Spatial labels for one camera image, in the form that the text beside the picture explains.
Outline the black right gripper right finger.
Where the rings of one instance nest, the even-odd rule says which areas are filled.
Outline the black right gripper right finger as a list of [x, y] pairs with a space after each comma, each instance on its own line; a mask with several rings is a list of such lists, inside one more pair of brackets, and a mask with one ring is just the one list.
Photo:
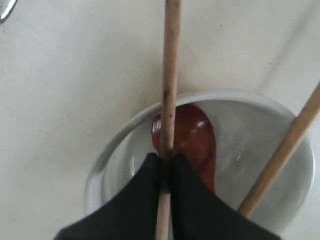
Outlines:
[[182, 154], [172, 160], [171, 216], [175, 240], [280, 239], [220, 200]]

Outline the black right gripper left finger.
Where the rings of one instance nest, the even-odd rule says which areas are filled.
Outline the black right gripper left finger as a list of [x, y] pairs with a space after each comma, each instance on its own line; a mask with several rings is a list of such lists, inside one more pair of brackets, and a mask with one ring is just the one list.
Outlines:
[[149, 153], [130, 182], [107, 204], [59, 231], [57, 240], [153, 240], [161, 160]]

